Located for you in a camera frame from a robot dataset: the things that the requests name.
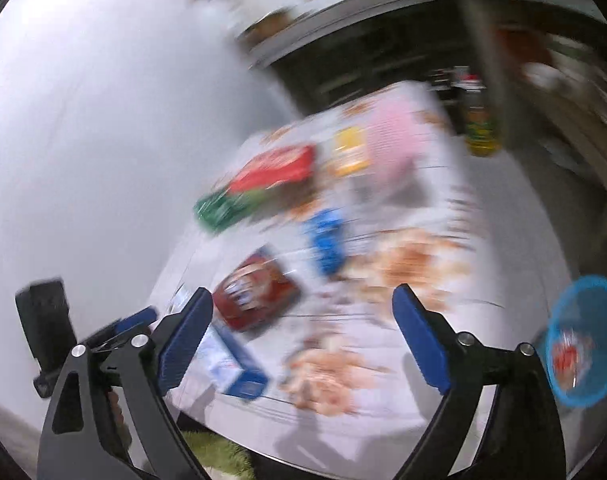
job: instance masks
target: yellow package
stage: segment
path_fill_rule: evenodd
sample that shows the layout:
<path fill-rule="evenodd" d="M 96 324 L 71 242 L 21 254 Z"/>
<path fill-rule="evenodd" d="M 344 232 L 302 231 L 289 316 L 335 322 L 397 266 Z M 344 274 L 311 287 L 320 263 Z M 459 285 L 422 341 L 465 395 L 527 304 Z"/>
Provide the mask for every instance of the yellow package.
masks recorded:
<path fill-rule="evenodd" d="M 351 126 L 335 134 L 335 172 L 346 176 L 370 165 L 365 132 Z"/>

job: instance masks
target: green rug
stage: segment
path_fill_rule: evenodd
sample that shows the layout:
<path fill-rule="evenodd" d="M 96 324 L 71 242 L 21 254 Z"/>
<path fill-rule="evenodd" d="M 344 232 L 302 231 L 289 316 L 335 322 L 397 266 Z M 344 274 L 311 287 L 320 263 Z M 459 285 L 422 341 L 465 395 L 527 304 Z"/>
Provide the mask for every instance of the green rug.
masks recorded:
<path fill-rule="evenodd" d="M 255 480 L 250 455 L 243 447 L 214 433 L 184 431 L 182 435 L 204 468 L 211 467 L 240 480 Z"/>

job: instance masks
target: metal screw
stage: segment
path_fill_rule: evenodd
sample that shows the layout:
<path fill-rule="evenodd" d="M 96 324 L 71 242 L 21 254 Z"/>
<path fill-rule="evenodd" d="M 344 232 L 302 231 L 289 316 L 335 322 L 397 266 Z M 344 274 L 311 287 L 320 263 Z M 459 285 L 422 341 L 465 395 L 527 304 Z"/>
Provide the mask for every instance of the metal screw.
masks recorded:
<path fill-rule="evenodd" d="M 130 340 L 130 344 L 135 348 L 141 348 L 146 343 L 148 343 L 148 336 L 144 334 L 137 334 Z"/>
<path fill-rule="evenodd" d="M 86 347 L 84 345 L 77 345 L 71 350 L 73 357 L 81 357 L 86 353 Z"/>
<path fill-rule="evenodd" d="M 530 343 L 520 344 L 519 351 L 528 357 L 535 355 L 535 348 Z"/>
<path fill-rule="evenodd" d="M 459 344 L 461 344 L 463 346 L 472 346 L 472 345 L 474 345 L 474 342 L 476 341 L 476 339 L 474 338 L 474 335 L 472 335 L 470 332 L 461 332 L 460 334 L 457 335 L 457 340 L 458 340 Z"/>

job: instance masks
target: blue gripper pad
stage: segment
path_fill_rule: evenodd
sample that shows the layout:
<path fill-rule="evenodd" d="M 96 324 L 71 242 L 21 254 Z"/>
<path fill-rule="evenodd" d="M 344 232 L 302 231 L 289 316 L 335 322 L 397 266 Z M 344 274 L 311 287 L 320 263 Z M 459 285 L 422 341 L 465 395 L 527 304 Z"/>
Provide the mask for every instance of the blue gripper pad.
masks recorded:
<path fill-rule="evenodd" d="M 149 306 L 130 317 L 119 320 L 115 326 L 115 334 L 130 330 L 133 326 L 138 324 L 150 325 L 155 321 L 157 321 L 157 311 L 152 306 Z"/>
<path fill-rule="evenodd" d="M 180 314 L 181 322 L 172 332 L 164 350 L 159 355 L 157 385 L 164 396 L 171 388 L 180 385 L 199 343 L 213 319 L 213 297 L 198 288 Z"/>
<path fill-rule="evenodd" d="M 392 314 L 426 383 L 445 395 L 450 389 L 448 359 L 417 301 L 404 286 L 398 286 L 392 293 Z"/>

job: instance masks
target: white wall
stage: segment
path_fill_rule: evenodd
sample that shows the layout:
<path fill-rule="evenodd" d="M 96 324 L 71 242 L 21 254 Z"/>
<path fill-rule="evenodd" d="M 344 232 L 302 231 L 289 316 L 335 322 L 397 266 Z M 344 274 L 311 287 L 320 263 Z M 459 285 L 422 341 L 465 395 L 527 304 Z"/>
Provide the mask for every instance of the white wall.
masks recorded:
<path fill-rule="evenodd" d="M 14 304 L 62 276 L 78 336 L 145 306 L 231 151 L 289 120 L 189 0 L 11 0 L 0 15 L 0 405 L 46 402 Z"/>

